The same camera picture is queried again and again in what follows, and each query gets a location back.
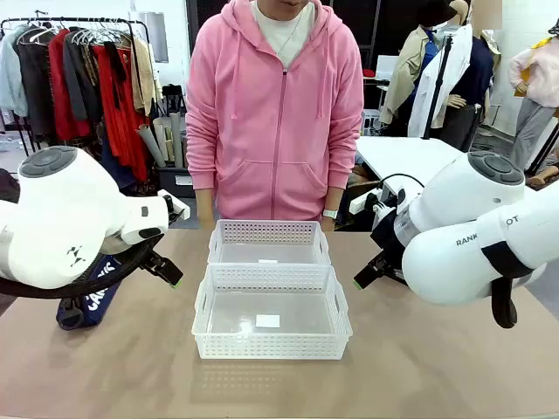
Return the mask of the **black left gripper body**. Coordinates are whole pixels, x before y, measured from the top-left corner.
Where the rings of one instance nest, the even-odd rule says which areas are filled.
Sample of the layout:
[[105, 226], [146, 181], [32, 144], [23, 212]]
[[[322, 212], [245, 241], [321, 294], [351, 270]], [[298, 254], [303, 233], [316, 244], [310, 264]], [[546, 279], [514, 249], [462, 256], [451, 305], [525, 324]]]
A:
[[162, 257], [154, 250], [150, 250], [144, 255], [139, 268], [146, 271], [160, 271], [162, 269]]

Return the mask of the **person's left forearm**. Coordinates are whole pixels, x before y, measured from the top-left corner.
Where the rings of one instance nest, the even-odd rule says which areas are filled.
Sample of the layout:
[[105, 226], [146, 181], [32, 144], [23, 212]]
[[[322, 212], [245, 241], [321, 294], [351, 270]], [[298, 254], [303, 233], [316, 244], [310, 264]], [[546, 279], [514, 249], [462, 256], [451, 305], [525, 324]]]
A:
[[332, 132], [328, 139], [328, 192], [325, 210], [340, 207], [343, 191], [349, 175], [355, 166], [356, 142], [360, 138], [360, 127], [356, 125], [347, 130]]

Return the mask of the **grey storage box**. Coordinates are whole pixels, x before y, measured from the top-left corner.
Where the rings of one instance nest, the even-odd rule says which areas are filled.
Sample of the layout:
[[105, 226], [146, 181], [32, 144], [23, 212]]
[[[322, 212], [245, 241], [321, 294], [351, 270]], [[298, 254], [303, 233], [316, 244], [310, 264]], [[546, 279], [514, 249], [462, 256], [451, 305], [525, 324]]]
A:
[[178, 198], [194, 198], [192, 177], [186, 168], [157, 168], [160, 186]]

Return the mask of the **white background table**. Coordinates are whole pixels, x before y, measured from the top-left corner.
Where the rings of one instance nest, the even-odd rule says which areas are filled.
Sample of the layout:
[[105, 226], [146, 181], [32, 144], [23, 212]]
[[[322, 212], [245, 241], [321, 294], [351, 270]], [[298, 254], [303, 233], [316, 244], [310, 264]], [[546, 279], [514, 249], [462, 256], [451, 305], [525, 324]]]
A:
[[362, 136], [357, 142], [357, 153], [380, 178], [398, 174], [384, 182], [386, 188], [416, 188], [424, 186], [445, 166], [463, 152], [437, 140], [411, 137]]

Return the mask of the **white perforated plastic basket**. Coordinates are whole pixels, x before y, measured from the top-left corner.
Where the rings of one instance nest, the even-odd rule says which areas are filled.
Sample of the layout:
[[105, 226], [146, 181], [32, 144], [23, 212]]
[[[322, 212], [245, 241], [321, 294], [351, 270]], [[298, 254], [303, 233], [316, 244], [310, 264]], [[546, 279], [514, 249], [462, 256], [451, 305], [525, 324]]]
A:
[[[258, 314], [280, 328], [256, 327]], [[203, 359], [339, 360], [353, 330], [330, 265], [210, 264], [191, 333]]]
[[316, 221], [219, 220], [209, 242], [210, 264], [330, 265], [328, 241]]

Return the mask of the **grey leaning paper roll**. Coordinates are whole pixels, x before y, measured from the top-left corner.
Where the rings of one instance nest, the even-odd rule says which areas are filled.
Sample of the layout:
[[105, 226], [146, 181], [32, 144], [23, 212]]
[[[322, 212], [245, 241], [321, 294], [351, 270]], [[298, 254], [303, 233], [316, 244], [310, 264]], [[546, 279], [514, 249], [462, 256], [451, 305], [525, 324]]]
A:
[[165, 168], [166, 161], [162, 156], [162, 152], [158, 146], [158, 143], [154, 137], [154, 134], [150, 126], [146, 124], [142, 124], [136, 129], [136, 133], [138, 133], [143, 139], [144, 143], [148, 148], [148, 151], [151, 153], [152, 157], [154, 158], [156, 165], [159, 168]]

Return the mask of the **tall grey cardboard tube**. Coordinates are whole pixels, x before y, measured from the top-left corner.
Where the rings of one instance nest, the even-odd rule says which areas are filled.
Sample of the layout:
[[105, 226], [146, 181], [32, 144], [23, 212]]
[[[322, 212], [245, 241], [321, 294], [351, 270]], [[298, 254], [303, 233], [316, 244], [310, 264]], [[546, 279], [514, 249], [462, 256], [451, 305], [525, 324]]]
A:
[[171, 121], [175, 167], [184, 168], [183, 137], [181, 131], [182, 116], [180, 113], [171, 113], [169, 117]]

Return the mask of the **cream paper roll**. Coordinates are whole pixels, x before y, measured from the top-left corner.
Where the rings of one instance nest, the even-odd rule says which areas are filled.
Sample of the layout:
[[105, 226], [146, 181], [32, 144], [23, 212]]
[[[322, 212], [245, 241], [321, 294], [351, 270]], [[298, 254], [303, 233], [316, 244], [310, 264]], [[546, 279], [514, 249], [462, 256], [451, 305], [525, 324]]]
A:
[[166, 134], [165, 134], [165, 125], [162, 118], [156, 118], [153, 120], [154, 130], [155, 130], [155, 138], [162, 154], [162, 158], [164, 161], [169, 160], [169, 154], [166, 144]]

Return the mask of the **black tripod pole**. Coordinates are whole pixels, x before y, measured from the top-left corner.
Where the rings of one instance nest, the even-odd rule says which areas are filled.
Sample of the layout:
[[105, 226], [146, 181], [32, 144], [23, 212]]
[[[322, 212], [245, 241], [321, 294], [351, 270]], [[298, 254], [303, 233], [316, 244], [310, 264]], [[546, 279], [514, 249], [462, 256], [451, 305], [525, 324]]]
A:
[[440, 91], [444, 83], [445, 69], [447, 66], [448, 58], [450, 56], [450, 52], [452, 50], [452, 43], [453, 40], [451, 36], [445, 38], [444, 48], [442, 49], [442, 55], [439, 57], [438, 60], [438, 73], [435, 80], [433, 95], [431, 97], [431, 105], [429, 107], [429, 113], [427, 116], [427, 120], [425, 122], [424, 133], [422, 135], [423, 140], [429, 140], [431, 138], [430, 133], [431, 133], [432, 121], [436, 113], [438, 97], [440, 95]]

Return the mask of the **wooden mannequin feet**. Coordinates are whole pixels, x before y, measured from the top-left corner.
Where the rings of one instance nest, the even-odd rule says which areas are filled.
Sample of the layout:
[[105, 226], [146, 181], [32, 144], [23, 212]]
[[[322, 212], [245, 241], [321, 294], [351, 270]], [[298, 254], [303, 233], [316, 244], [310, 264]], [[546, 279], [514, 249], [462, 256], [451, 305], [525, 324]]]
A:
[[527, 179], [526, 184], [532, 189], [541, 189], [559, 176], [559, 163], [546, 167], [542, 172]]

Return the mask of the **beige hanging garment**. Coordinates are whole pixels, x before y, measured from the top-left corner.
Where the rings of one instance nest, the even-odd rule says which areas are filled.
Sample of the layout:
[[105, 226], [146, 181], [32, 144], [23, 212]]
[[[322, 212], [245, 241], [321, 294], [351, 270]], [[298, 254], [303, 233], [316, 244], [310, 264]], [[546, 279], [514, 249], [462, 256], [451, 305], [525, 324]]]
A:
[[149, 116], [155, 97], [155, 84], [148, 44], [134, 37], [130, 51], [134, 107]]

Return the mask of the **black hanging scarf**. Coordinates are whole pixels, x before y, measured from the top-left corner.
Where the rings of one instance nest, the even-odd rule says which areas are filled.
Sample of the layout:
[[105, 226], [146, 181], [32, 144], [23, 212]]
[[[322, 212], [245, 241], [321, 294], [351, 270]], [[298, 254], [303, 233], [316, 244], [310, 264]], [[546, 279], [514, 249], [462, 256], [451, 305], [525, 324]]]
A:
[[109, 67], [112, 71], [112, 90], [114, 97], [114, 107], [117, 110], [121, 109], [121, 96], [119, 95], [118, 86], [127, 79], [127, 74], [124, 65], [121, 62], [121, 56], [118, 49], [113, 42], [104, 43], [104, 51], [108, 56]]

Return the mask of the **mannequin in navy dress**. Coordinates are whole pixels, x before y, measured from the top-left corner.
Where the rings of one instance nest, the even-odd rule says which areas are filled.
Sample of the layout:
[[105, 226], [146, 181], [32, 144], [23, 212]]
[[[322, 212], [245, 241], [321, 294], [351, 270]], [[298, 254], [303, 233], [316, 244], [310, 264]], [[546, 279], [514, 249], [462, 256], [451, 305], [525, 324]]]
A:
[[498, 50], [484, 38], [472, 37], [469, 66], [451, 90], [445, 122], [449, 142], [460, 151], [470, 149], [477, 127], [487, 116], [495, 58], [500, 59]]

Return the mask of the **black hat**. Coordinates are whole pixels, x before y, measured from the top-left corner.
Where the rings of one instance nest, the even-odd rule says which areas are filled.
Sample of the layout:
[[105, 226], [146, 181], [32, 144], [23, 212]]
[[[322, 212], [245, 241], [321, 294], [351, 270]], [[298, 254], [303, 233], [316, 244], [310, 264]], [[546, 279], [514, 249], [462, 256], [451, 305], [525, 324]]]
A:
[[417, 23], [425, 28], [443, 24], [457, 15], [447, 0], [426, 0], [417, 12]]

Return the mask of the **pale blue hanging garment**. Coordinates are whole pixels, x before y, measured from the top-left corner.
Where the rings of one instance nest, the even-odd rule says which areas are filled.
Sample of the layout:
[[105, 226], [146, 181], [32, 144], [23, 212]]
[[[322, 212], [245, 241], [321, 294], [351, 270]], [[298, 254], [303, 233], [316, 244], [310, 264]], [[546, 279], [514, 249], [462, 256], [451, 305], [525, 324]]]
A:
[[14, 48], [18, 37], [28, 29], [19, 25], [0, 40], [0, 107], [19, 117], [28, 115], [20, 59]]

